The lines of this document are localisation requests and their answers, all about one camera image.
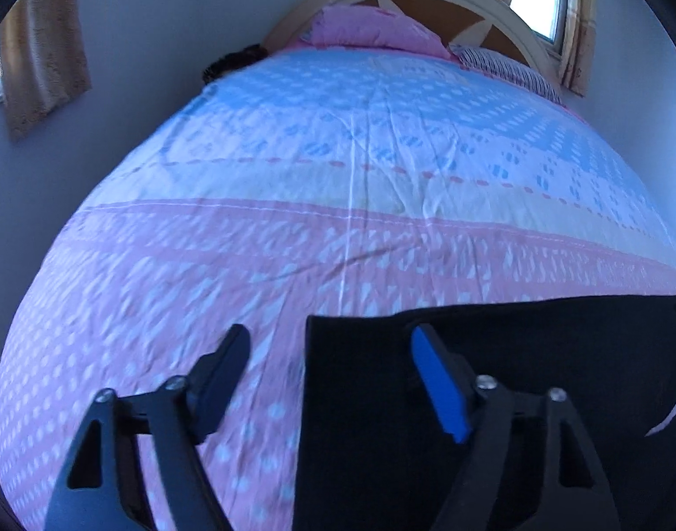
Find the black pants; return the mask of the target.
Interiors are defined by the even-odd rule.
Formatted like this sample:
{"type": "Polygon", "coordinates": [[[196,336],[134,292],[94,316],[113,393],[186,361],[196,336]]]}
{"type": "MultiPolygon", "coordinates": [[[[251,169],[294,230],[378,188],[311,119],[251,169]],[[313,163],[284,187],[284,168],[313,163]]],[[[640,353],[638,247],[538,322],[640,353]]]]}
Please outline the black pants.
{"type": "Polygon", "coordinates": [[[297,530],[676,530],[676,296],[313,316],[297,530]]]}

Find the yellow curtain right of window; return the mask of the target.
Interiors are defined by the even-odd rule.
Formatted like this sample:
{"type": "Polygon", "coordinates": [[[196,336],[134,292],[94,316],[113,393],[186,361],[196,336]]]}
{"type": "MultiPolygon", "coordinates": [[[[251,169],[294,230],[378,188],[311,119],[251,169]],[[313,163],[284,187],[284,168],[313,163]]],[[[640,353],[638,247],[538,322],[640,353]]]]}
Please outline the yellow curtain right of window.
{"type": "Polygon", "coordinates": [[[560,85],[579,97],[589,91],[596,46],[597,0],[566,0],[560,85]]]}

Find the striped pillow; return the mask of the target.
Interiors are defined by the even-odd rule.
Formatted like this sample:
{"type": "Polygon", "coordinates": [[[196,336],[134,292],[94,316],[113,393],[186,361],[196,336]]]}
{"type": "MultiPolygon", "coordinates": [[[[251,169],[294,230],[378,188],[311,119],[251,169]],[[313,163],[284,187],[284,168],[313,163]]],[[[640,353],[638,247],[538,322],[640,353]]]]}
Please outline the striped pillow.
{"type": "Polygon", "coordinates": [[[451,44],[449,50],[456,61],[470,71],[477,71],[499,81],[533,92],[552,103],[562,106],[560,93],[540,72],[494,50],[451,44]]]}

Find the cream wooden headboard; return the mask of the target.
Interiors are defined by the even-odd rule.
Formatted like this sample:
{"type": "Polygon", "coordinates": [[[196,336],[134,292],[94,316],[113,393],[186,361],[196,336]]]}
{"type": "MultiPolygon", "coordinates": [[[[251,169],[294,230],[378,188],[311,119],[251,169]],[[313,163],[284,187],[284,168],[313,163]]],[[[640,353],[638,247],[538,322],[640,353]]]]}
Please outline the cream wooden headboard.
{"type": "Polygon", "coordinates": [[[554,61],[534,31],[500,0],[303,0],[269,32],[262,46],[274,53],[294,42],[310,27],[314,15],[327,5],[372,4],[404,12],[444,44],[495,50],[529,66],[558,88],[554,61]]]}

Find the pink and blue bedsheet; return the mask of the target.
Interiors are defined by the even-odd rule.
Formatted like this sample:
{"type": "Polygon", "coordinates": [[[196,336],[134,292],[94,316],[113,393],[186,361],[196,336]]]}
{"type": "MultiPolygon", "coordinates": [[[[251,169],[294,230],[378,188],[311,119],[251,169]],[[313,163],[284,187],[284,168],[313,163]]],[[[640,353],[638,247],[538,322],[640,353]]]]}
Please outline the pink and blue bedsheet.
{"type": "Polygon", "coordinates": [[[0,362],[0,483],[24,527],[94,394],[252,350],[202,447],[238,530],[286,530],[311,314],[676,290],[639,176],[544,98],[429,56],[286,50],[208,85],[53,242],[0,362]]]}

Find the pink pillow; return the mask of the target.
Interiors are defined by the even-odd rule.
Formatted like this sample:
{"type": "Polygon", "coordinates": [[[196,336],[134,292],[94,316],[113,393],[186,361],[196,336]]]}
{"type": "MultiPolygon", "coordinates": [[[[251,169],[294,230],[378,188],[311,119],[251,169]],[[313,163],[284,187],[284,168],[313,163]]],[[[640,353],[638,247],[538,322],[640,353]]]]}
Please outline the pink pillow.
{"type": "Polygon", "coordinates": [[[308,42],[317,48],[401,50],[448,60],[439,36],[404,13],[363,5],[331,5],[315,15],[308,42]]]}

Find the brown curtain on left window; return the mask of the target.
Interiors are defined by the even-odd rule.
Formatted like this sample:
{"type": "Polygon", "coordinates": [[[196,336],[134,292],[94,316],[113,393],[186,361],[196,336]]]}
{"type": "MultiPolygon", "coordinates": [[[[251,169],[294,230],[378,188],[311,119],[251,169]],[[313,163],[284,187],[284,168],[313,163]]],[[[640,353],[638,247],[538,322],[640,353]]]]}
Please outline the brown curtain on left window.
{"type": "Polygon", "coordinates": [[[78,0],[17,0],[0,24],[0,82],[19,140],[92,89],[78,0]]]}

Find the black object beside bed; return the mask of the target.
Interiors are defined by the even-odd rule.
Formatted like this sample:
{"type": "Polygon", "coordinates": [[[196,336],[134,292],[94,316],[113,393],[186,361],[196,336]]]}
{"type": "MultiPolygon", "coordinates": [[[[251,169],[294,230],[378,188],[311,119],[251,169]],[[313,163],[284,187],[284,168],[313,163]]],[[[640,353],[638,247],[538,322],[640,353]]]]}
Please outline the black object beside bed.
{"type": "Polygon", "coordinates": [[[203,70],[202,81],[205,84],[211,84],[212,81],[223,78],[228,73],[245,69],[245,67],[265,60],[267,56],[268,50],[261,44],[252,44],[237,52],[228,53],[203,70]]]}

